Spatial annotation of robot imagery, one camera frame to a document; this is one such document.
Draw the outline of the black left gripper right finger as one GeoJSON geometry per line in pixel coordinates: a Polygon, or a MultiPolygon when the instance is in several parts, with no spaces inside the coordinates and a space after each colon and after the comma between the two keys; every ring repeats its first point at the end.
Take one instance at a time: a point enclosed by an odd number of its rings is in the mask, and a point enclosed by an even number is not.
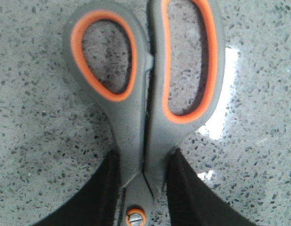
{"type": "Polygon", "coordinates": [[[173,226],[253,226],[197,176],[180,149],[172,155],[167,173],[167,201],[173,226]]]}

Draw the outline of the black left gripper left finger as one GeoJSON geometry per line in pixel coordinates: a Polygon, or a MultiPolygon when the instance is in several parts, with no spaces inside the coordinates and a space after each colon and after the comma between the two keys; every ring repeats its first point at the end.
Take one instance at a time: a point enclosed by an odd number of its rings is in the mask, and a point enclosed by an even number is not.
{"type": "Polygon", "coordinates": [[[120,188],[120,157],[107,153],[90,180],[36,226],[112,226],[120,188]]]}

